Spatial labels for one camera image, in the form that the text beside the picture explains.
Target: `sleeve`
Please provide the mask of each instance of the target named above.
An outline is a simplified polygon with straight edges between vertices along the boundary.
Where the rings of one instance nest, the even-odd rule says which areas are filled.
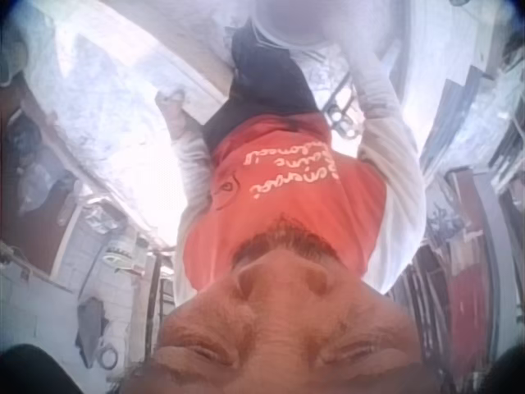
[[[426,225],[424,180],[415,139],[388,76],[372,53],[355,55],[350,70],[366,118],[358,158],[372,164],[386,183],[384,217],[363,280],[385,294],[420,246]]]
[[[208,147],[200,130],[187,130],[172,145],[179,163],[180,173],[188,206],[182,213],[173,262],[174,299],[176,305],[182,305],[193,298],[197,291],[191,286],[185,273],[183,262],[184,246],[193,224],[204,215],[210,206],[210,185],[212,163]]]

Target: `nose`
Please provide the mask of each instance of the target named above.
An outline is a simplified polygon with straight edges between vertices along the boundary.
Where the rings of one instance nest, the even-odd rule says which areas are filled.
[[[247,300],[278,297],[303,303],[305,297],[323,297],[333,286],[331,273],[321,264],[287,250],[273,251],[243,268],[237,277]]]

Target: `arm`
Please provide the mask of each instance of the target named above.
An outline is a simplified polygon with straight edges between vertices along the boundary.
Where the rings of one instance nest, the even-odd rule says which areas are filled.
[[[366,41],[354,34],[342,36],[338,42],[366,117],[358,157],[371,163],[386,183],[384,218],[363,277],[384,294],[420,246],[426,225],[424,181],[415,139],[404,124],[399,100],[381,63]]]
[[[174,260],[174,297],[176,305],[192,298],[196,291],[189,284],[182,261],[184,245],[193,223],[209,208],[212,164],[208,147],[201,130],[189,127],[182,111],[184,95],[175,93],[171,97],[159,94],[156,98],[171,135],[171,146],[177,157],[188,206],[180,218]]]

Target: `red t-shirt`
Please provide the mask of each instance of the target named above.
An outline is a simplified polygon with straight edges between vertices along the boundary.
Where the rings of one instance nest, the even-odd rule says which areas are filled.
[[[260,116],[213,154],[212,206],[189,232],[185,272],[198,291],[231,269],[240,245],[277,219],[301,222],[362,276],[386,203],[377,170],[331,150],[321,114]]]

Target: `man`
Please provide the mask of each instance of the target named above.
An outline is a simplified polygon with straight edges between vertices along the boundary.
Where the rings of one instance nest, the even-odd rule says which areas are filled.
[[[179,135],[180,114],[159,100],[192,174],[184,304],[123,392],[432,392],[413,322],[381,295],[422,239],[416,144],[370,48],[328,25],[367,118],[359,159],[331,150],[300,69],[250,24],[235,33],[231,96],[203,139]]]

